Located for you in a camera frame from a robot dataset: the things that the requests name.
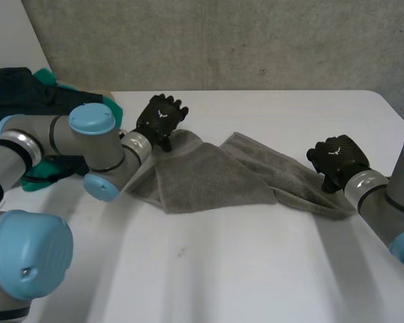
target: table surface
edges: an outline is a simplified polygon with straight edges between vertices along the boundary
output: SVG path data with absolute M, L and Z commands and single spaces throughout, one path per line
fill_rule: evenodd
M 154 92 L 115 92 L 131 130 Z M 219 145 L 243 133 L 310 167 L 317 141 L 347 134 L 391 174 L 404 121 L 367 91 L 168 92 L 181 128 Z M 358 216 L 333 222 L 283 205 L 167 215 L 127 193 L 102 203 L 80 178 L 15 189 L 3 210 L 67 219 L 75 238 L 64 283 L 27 322 L 404 322 L 404 266 Z

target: gray wall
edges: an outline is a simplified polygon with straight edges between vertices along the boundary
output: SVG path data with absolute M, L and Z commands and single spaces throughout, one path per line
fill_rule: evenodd
M 401 0 L 23 0 L 53 71 L 112 91 L 369 89 L 404 118 Z

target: robotic hand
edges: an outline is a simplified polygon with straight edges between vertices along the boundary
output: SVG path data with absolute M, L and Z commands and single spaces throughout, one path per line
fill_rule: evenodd
M 48 155 L 82 155 L 90 172 L 84 188 L 112 201 L 189 113 L 181 101 L 154 96 L 136 128 L 120 138 L 103 104 L 85 104 L 69 116 L 9 116 L 0 122 L 0 201 L 31 167 Z M 0 322 L 22 322 L 31 301 L 52 293 L 73 256 L 73 237 L 60 217 L 21 210 L 0 212 Z
M 174 97 L 164 94 L 154 96 L 145 110 L 137 119 L 135 131 L 145 133 L 153 143 L 164 151 L 172 151 L 169 136 L 176 129 L 178 123 L 189 114 L 189 108 L 181 107 L 181 100 L 174 101 Z
M 366 223 L 404 264 L 404 147 L 390 179 L 370 168 L 348 136 L 328 138 L 308 150 L 307 158 L 325 175 L 322 189 L 342 189 Z

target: silver cylinder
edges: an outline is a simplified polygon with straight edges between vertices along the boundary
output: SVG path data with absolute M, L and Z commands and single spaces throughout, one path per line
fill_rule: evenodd
M 33 166 L 36 166 L 42 160 L 41 148 L 26 134 L 19 131 L 9 130 L 2 133 L 0 139 L 12 141 L 23 147 L 32 158 Z
M 72 128 L 69 126 L 69 117 L 60 116 L 57 118 L 58 119 L 56 119 L 55 125 L 53 127 L 53 134 L 50 134 L 50 136 L 52 136 L 53 138 L 56 150 L 61 155 L 83 155 L 83 147 L 77 140 Z
M 141 164 L 149 157 L 152 152 L 151 144 L 148 139 L 146 139 L 140 133 L 131 131 L 127 133 L 122 139 L 121 144 L 129 149 L 132 149 L 141 160 Z
M 22 130 L 29 133 L 39 141 L 45 155 L 56 155 L 49 140 L 49 131 L 54 118 L 55 116 L 12 116 L 12 118 L 4 124 L 3 132 Z
M 370 190 L 379 186 L 386 186 L 389 180 L 375 170 L 365 170 L 350 178 L 345 185 L 344 195 L 346 199 L 358 210 L 361 198 Z
M 9 190 L 26 172 L 26 165 L 20 155 L 12 149 L 0 146 L 0 185 Z
M 87 166 L 92 170 L 107 170 L 116 167 L 124 158 L 117 129 L 103 135 L 89 136 L 74 131 L 83 151 Z

